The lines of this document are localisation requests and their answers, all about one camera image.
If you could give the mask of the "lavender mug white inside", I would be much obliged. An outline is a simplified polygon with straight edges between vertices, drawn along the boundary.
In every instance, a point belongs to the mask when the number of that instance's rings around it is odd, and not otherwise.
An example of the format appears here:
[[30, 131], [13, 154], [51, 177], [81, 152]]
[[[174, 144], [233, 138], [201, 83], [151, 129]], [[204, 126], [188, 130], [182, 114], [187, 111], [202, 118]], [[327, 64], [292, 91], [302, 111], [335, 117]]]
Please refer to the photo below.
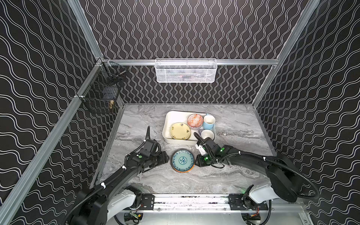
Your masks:
[[207, 129], [200, 129], [199, 130], [200, 136], [202, 139], [210, 138], [211, 140], [215, 140], [215, 134], [211, 130]]

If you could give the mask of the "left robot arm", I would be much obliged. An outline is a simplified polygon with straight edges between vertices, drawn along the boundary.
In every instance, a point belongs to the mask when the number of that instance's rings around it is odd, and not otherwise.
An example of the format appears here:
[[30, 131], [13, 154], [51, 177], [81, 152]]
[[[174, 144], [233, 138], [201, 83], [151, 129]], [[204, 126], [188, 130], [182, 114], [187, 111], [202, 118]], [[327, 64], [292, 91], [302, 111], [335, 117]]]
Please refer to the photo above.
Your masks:
[[102, 183], [84, 188], [77, 194], [73, 208], [67, 213], [62, 225], [104, 225], [108, 219], [108, 206], [115, 195], [123, 191], [128, 181], [169, 161], [161, 145], [151, 139], [147, 127], [143, 143], [127, 154], [124, 164]]

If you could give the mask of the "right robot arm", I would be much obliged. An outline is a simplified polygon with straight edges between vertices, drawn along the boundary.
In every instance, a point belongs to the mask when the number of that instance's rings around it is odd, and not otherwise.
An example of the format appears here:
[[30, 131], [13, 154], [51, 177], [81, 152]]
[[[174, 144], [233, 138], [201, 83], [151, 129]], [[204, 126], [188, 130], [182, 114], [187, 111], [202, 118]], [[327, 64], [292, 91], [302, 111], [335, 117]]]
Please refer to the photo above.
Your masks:
[[251, 184], [243, 194], [243, 201], [251, 204], [274, 199], [294, 203], [300, 197], [301, 178], [298, 170], [285, 157], [262, 156], [242, 151], [230, 145], [219, 146], [211, 138], [202, 138], [197, 132], [196, 147], [205, 152], [198, 155], [195, 165], [212, 166], [222, 169], [225, 166], [240, 166], [266, 176]]

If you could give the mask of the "yellow-brown ceramic plate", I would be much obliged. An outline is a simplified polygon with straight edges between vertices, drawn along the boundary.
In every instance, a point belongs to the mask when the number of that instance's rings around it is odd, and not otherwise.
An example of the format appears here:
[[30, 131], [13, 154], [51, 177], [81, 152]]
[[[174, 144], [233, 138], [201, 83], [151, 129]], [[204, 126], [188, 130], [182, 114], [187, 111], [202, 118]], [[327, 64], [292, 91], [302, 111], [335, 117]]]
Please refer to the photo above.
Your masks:
[[175, 140], [188, 140], [191, 137], [191, 129], [185, 123], [175, 123], [170, 127], [170, 135]]

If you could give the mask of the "teal patterned plate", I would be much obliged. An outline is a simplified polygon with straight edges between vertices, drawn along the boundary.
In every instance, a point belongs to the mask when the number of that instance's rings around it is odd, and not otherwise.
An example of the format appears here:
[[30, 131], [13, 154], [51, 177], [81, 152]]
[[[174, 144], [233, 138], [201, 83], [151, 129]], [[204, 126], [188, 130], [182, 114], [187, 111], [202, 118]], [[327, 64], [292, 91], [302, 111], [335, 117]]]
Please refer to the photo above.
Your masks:
[[195, 157], [190, 151], [179, 149], [173, 153], [170, 162], [173, 170], [179, 173], [187, 173], [194, 168]]

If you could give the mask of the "red patterned bowl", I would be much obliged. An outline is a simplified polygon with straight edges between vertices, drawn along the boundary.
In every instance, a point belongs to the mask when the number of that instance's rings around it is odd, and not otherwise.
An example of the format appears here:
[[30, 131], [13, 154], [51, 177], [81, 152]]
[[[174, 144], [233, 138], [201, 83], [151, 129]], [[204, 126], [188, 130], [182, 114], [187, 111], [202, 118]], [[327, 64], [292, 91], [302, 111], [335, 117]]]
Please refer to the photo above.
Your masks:
[[187, 118], [187, 125], [193, 129], [200, 128], [203, 125], [203, 116], [194, 113]]

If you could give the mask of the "white plastic bin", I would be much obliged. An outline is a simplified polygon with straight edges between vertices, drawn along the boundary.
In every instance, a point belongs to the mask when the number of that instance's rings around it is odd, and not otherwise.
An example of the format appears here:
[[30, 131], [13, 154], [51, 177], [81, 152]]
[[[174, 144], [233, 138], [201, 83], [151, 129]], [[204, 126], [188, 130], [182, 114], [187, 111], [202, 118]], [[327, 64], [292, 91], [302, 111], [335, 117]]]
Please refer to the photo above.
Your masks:
[[198, 130], [203, 130], [203, 126], [201, 126], [199, 129], [190, 129], [191, 130], [191, 136], [187, 140], [178, 140], [173, 139], [170, 134], [171, 126], [175, 123], [184, 123], [187, 124], [187, 119], [192, 114], [199, 114], [202, 117], [209, 115], [208, 113], [201, 113], [201, 112], [183, 112], [183, 111], [169, 111], [166, 114], [165, 117], [165, 124], [162, 131], [162, 136], [164, 140], [169, 144], [183, 144], [183, 145], [196, 145], [197, 139], [194, 136], [194, 132]]

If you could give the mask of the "light blue mug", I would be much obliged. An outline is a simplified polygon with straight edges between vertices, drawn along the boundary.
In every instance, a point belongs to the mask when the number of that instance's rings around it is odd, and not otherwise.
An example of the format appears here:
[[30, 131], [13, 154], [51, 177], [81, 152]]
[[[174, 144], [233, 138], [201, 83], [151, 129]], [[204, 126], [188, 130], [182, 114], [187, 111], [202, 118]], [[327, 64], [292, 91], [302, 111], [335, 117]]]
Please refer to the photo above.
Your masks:
[[203, 118], [203, 129], [211, 130], [215, 125], [216, 119], [213, 115], [207, 114]]

